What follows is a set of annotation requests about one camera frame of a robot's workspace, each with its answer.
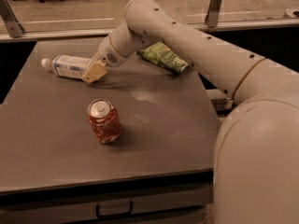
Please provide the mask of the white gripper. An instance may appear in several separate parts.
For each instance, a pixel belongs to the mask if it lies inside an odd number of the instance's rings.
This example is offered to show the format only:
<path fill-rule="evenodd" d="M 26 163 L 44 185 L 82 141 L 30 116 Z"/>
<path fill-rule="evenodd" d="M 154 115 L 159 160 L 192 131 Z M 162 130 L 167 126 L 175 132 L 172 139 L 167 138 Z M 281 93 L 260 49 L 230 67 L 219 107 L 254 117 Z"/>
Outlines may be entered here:
<path fill-rule="evenodd" d="M 100 80 L 106 73 L 106 65 L 110 67 L 118 67 L 126 62 L 126 58 L 121 56 L 111 45 L 110 38 L 104 38 L 95 54 L 94 61 L 82 75 L 82 80 L 88 84 Z"/>

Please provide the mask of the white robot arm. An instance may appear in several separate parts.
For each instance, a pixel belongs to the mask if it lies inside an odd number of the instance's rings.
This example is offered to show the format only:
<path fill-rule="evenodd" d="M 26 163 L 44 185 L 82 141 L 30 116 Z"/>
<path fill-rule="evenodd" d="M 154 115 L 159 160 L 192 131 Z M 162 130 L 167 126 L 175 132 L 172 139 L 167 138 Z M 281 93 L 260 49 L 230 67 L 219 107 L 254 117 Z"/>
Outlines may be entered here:
<path fill-rule="evenodd" d="M 173 20 L 152 0 L 130 0 L 84 81 L 157 41 L 236 104 L 215 146 L 215 224 L 299 224 L 299 74 Z"/>

